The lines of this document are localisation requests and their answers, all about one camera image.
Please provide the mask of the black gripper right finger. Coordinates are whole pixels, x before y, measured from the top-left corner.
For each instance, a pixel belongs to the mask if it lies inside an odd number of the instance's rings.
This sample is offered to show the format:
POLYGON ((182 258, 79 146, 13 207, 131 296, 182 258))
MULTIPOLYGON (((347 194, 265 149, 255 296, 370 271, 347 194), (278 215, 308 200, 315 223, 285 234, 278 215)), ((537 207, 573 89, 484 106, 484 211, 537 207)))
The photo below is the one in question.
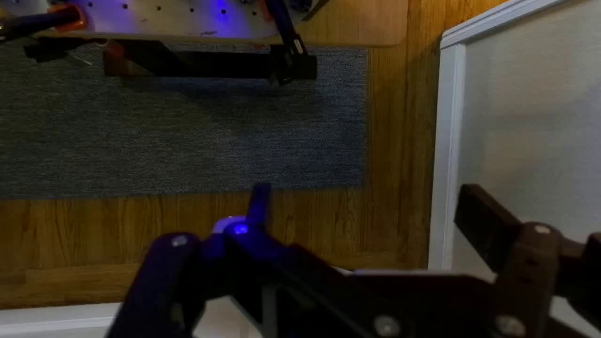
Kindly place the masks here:
POLYGON ((601 330, 601 234, 584 243, 565 239, 541 223, 520 223, 477 185, 458 192, 454 226, 496 275, 486 326, 501 338, 582 338, 552 316, 552 299, 565 299, 601 330))

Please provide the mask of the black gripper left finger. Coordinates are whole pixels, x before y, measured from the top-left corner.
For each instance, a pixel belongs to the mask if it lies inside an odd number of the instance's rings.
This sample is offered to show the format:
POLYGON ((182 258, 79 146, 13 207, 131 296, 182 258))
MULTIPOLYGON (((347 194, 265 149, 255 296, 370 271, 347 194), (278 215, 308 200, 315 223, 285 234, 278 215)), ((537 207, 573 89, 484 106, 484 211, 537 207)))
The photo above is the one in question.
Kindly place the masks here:
POLYGON ((267 234, 270 189, 252 189, 244 217, 214 234, 158 238, 107 338, 193 338, 206 305, 229 299, 263 338, 347 338, 345 279, 300 247, 267 234))

